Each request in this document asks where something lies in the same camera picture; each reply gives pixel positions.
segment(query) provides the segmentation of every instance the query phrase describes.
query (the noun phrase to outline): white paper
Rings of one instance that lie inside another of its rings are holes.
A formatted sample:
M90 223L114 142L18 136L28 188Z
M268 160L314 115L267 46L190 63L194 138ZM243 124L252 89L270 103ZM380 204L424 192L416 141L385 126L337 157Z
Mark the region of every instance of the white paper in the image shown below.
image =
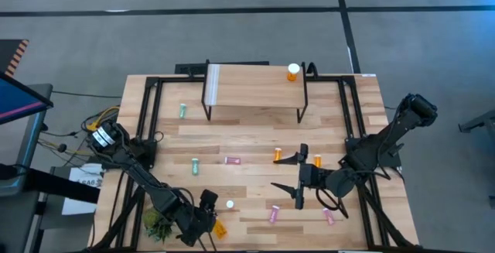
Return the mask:
M69 180L87 184L88 186L101 188L103 177L101 176L101 164L84 164L80 169L70 169ZM63 202L62 215L90 214L96 210L95 203L65 198Z

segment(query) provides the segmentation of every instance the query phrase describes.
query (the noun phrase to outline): computer monitor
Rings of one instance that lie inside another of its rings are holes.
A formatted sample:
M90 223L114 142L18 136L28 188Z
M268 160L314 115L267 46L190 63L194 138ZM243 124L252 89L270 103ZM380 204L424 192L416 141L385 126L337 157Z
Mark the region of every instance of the computer monitor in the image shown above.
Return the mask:
M0 73L0 125L51 107L52 101Z

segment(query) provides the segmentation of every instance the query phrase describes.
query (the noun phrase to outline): wooden table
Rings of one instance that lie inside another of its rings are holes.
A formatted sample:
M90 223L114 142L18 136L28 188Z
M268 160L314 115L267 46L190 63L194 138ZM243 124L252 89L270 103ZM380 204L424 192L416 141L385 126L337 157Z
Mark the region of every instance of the wooden table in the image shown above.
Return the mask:
M243 106L298 109L300 121L305 111L299 117L299 109L308 104L306 77L299 72L289 81L287 73L287 66L209 64L203 96L208 120L213 106Z
M125 85L118 122L131 137L136 131L147 76L131 75ZM366 130L368 133L377 133L387 125L377 78L355 76ZM294 119L293 111L285 108L217 107L215 119L207 121L200 102L202 88L202 83L167 83L163 86L157 130L162 131L165 138L159 143L152 173L172 186L190 189L196 202L199 202L203 188L218 193L218 219L228 230L228 236L222 241L213 235L219 250L330 250L367 247L356 189L343 199L350 218L345 219L341 213L333 212L336 223L329 226L314 190L305 191L304 210L295 210L294 201L288 194L270 185L271 182L276 182L294 186L298 180L297 166L272 164L275 147L282 148L282 157L286 157L293 155L300 143L305 142L309 145L309 159L320 154L323 168L339 168L337 161L345 154L343 140L347 132L337 84L308 82L309 106L301 124ZM346 93L347 100L351 103L350 91ZM153 97L154 94L149 100L148 119ZM179 119L181 103L187 104L186 119ZM351 118L355 121L353 108L350 107L350 110ZM353 125L357 132L356 122ZM225 165L225 156L239 157L242 164ZM191 175L192 158L200 160L198 176ZM377 178L384 211L409 241L417 243L405 187L398 176L390 174L391 181ZM119 176L120 171L105 174L95 214L96 241L108 229ZM116 214L121 209L124 189L125 180ZM233 210L227 209L228 200L235 202ZM275 225L268 222L272 205L281 208ZM145 210L150 206L147 197ZM373 211L370 210L370 213L374 240L376 244L380 244ZM130 243L133 219L132 214L128 220L125 245ZM154 242L146 236L144 226L141 227L139 251L201 250L197 243L195 248L188 248L174 238L170 238L165 244ZM206 235L202 240L211 249Z

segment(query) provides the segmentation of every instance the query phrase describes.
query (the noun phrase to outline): white bottle cap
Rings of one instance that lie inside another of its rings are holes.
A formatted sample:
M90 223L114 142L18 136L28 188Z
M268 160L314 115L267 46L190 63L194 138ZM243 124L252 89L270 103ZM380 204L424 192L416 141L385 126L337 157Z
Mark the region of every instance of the white bottle cap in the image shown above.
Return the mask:
M232 200L227 201L227 208L232 208L234 207L234 202Z
M297 63L291 63L288 65L288 71L291 74L297 74L301 70L301 67Z

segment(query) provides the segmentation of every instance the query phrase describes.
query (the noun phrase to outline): green plant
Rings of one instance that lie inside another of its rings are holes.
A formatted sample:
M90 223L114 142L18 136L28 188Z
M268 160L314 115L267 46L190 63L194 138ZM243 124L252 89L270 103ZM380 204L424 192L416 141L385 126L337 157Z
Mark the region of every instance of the green plant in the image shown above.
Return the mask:
M155 242L162 241L172 233L172 225L154 207L148 209L143 217L146 234Z

